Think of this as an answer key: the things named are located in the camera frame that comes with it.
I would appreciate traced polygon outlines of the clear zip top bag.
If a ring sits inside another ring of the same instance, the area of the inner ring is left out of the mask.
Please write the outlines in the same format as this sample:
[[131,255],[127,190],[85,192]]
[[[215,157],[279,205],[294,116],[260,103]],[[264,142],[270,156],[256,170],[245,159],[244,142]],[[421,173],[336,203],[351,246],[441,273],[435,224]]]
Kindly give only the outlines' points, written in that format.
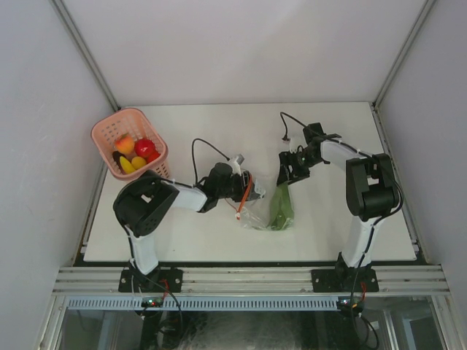
[[266,229],[269,222],[269,202],[276,189],[277,180],[274,176],[258,176],[254,179],[265,189],[265,196],[256,201],[246,201],[236,218],[244,229],[270,231]]

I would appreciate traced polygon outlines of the green fake lettuce leaf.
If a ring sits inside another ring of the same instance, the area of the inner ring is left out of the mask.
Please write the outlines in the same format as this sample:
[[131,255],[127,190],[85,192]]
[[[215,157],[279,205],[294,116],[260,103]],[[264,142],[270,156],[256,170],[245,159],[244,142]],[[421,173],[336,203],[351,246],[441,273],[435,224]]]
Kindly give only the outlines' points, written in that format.
[[290,228],[294,222],[295,212],[290,197],[289,185],[284,182],[276,186],[269,202],[269,222],[266,226],[270,231],[283,231]]

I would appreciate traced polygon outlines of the red orange fake pepper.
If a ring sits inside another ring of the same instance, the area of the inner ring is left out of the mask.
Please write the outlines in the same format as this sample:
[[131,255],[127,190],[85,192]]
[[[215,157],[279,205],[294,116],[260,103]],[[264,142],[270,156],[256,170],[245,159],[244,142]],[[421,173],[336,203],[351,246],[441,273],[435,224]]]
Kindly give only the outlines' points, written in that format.
[[147,161],[147,163],[151,163],[154,160],[157,160],[160,156],[161,156],[161,154],[159,152],[154,151],[154,152],[152,152],[150,155],[148,155],[146,157],[146,161]]

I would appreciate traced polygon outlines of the red fake apple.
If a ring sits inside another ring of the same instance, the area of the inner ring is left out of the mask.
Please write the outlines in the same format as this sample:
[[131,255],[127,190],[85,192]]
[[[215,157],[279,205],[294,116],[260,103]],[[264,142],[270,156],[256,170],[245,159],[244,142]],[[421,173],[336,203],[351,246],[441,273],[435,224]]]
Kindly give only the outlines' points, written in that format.
[[134,151],[137,156],[148,158],[156,151],[154,143],[150,139],[139,139],[134,144]]

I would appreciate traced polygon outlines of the orange fake fruit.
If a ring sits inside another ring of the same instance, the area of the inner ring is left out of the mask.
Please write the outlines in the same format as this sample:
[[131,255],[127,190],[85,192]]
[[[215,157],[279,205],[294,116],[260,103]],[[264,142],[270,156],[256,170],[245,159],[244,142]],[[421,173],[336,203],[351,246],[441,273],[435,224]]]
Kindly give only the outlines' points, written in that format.
[[147,165],[147,161],[143,157],[136,156],[131,159],[131,165],[136,170],[139,170],[140,168],[143,168]]

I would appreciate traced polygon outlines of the yellow fake chili pepper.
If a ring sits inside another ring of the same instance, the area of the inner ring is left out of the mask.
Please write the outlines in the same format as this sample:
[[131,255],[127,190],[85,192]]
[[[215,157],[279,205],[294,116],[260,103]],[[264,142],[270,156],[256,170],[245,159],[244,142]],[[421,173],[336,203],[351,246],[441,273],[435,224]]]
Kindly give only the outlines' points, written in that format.
[[136,171],[132,163],[124,156],[120,156],[119,164],[124,174],[132,174]]

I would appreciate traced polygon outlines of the orange fake peach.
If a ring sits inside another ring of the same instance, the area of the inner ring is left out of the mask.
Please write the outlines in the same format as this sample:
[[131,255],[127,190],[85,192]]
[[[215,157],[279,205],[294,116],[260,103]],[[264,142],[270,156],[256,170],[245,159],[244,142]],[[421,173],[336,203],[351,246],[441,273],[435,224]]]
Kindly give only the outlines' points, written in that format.
[[134,144],[133,138],[128,133],[123,134],[114,141],[115,149],[124,155],[130,155],[133,152]]

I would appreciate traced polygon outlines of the purple fake eggplant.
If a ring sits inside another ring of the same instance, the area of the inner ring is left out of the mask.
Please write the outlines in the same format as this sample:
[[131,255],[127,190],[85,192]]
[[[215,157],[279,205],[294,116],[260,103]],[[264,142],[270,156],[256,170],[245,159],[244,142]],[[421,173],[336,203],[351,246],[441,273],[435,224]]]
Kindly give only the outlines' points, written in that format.
[[118,151],[115,151],[112,153],[112,159],[115,161],[116,164],[120,164],[120,158],[122,157],[122,154],[119,153]]

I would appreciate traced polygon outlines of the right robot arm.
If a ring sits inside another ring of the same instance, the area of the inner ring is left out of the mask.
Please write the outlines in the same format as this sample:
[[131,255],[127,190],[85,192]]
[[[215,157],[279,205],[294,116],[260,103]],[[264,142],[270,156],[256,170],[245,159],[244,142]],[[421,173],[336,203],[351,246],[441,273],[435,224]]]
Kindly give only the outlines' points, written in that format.
[[345,198],[352,214],[350,234],[334,269],[320,283],[350,291],[371,279],[371,250],[379,225],[402,209],[404,197],[395,180],[390,156],[370,155],[338,134],[327,134],[320,123],[303,128],[306,146],[279,153],[277,184],[294,184],[310,176],[310,168],[333,164],[345,175]]

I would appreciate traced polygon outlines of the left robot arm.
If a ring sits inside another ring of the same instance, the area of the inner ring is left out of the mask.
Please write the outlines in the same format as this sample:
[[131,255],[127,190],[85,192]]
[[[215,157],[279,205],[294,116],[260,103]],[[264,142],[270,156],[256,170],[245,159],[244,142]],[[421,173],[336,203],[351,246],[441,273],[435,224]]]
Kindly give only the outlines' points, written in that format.
[[150,292],[159,285],[154,232],[170,209],[203,214],[216,207],[218,201],[229,199],[238,203],[238,211],[242,211],[246,202],[262,199],[265,194],[266,190],[249,171],[232,162],[216,163],[208,176],[194,185],[165,179],[154,171],[146,171],[128,183],[112,208],[130,245],[130,264],[137,270],[136,286]]

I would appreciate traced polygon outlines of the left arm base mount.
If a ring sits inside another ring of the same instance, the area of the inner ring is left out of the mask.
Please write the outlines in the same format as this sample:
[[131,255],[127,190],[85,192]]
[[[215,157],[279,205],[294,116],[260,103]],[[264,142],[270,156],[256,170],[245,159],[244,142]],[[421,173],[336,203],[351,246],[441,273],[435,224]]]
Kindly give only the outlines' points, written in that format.
[[149,275],[137,269],[125,269],[120,274],[118,292],[166,292],[179,293],[182,290],[183,271],[177,268],[157,269]]

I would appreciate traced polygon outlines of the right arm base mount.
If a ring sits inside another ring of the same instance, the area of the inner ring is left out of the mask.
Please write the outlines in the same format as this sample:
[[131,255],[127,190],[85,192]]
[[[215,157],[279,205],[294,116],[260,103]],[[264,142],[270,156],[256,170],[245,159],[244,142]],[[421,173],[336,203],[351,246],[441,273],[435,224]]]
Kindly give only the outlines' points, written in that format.
[[339,253],[332,269],[317,268],[311,270],[314,292],[378,292],[379,284],[372,264],[349,267],[342,253]]

